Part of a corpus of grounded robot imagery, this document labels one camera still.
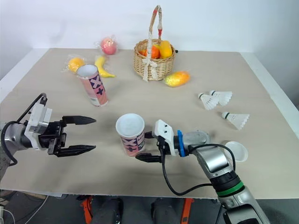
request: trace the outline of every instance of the white shuttlecock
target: white shuttlecock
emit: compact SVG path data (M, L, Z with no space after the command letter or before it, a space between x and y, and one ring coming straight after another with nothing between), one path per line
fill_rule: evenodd
M202 101L206 110L213 109L219 102L218 97L206 95L204 93L198 94L198 98Z
M218 97L220 105L225 106L232 98L233 92L230 91L220 92L220 91L211 90L210 95Z
M246 124L249 114L235 114L223 112L222 117L229 120L238 130L241 130Z

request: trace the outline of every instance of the green ring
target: green ring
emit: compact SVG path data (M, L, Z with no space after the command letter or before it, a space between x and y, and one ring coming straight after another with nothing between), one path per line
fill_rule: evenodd
M240 181L237 185L235 185L234 187L224 190L224 191L219 191L217 192L218 196L225 196L225 195L229 195L234 193L235 191L239 190L241 187L243 187L244 184L242 181Z

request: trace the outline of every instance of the plastic bag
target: plastic bag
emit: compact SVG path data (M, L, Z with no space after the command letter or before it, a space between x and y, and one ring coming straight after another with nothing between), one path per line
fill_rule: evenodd
M86 58L80 55L68 55L62 71L76 73L78 68L86 64Z
M107 36L100 42L96 42L95 46L102 50L106 55L114 55L117 51L117 43L114 36Z
M187 83L190 75L187 71L177 71L164 78L164 83L170 87L177 87Z
M94 60L94 65L98 67L98 71L101 77L113 78L115 77L115 75L109 73L107 71L107 66L104 66L106 59L107 58L103 55L96 56Z

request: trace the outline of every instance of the wicker basket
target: wicker basket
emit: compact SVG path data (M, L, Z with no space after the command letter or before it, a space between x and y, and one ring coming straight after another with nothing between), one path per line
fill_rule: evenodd
M152 39L153 25L155 22L156 14L159 13L158 33L159 39ZM134 47L134 70L143 77L145 81L162 80L167 74L172 71L173 62L175 58L175 49L172 48L171 57L164 59L152 59L151 47L153 44L160 44L162 33L162 10L160 6L156 6L154 9L150 26L149 26L149 38L148 40L140 41ZM140 50L147 49L147 56L143 56L139 53Z

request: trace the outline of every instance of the pink paper cup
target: pink paper cup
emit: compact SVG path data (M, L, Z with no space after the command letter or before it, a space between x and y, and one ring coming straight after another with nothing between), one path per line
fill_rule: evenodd
M93 64L83 65L78 68L77 75L91 103L95 106L105 106L108 103L108 97L97 66Z
M144 120L141 116L126 113L117 119L115 128L128 156L135 157L144 150Z

